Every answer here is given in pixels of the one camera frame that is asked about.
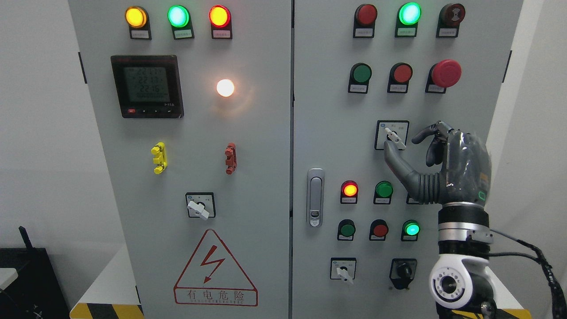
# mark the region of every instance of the green indicator light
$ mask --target green indicator light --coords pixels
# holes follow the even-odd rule
[[[364,83],[370,80],[371,76],[372,76],[372,70],[370,70],[370,68],[365,64],[361,64],[357,66],[353,72],[353,78],[358,83]]]
[[[392,184],[390,182],[380,182],[376,185],[376,194],[382,198],[390,197],[393,193]]]
[[[421,17],[421,6],[416,2],[408,2],[400,8],[400,22],[406,26],[416,24]]]
[[[183,28],[189,23],[189,12],[183,6],[172,6],[167,12],[167,19],[172,26]]]
[[[345,237],[350,237],[352,235],[354,235],[354,226],[353,225],[343,225],[341,227],[341,235],[345,236]]]
[[[415,236],[420,232],[420,226],[415,221],[407,221],[404,224],[405,233],[410,236]]]

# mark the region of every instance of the red push button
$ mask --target red push button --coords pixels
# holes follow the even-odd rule
[[[376,237],[384,237],[388,233],[388,227],[386,225],[377,225],[372,230],[372,233]]]
[[[394,66],[393,79],[398,83],[406,83],[412,78],[413,70],[405,63],[398,63]]]
[[[376,21],[378,10],[373,5],[360,5],[354,13],[354,18],[362,26],[370,26]]]
[[[446,26],[457,27],[464,19],[464,7],[460,3],[449,3],[441,9],[441,21]]]
[[[440,87],[451,87],[459,82],[462,70],[455,60],[443,60],[433,67],[431,80]]]

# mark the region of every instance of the emergency stop button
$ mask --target emergency stop button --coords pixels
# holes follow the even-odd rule
[[[445,93],[448,87],[459,82],[462,72],[460,64],[451,59],[443,60],[433,65],[429,71],[429,79],[425,91],[427,93]]]

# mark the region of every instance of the yellow indicator light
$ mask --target yellow indicator light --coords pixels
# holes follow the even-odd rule
[[[357,192],[358,192],[358,187],[356,187],[356,185],[353,184],[349,184],[345,186],[345,189],[343,190],[343,193],[345,193],[346,196],[354,196],[356,195]]]
[[[224,28],[230,22],[230,11],[221,5],[216,5],[209,11],[209,20],[218,28]]]
[[[234,93],[234,83],[229,79],[222,79],[218,81],[217,92],[220,96],[228,98]]]
[[[124,15],[126,22],[133,28],[141,28],[147,23],[147,13],[142,7],[129,7]]]

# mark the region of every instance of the warning triangle sign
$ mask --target warning triangle sign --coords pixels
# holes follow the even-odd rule
[[[174,287],[177,304],[258,306],[258,290],[225,242],[207,229]]]

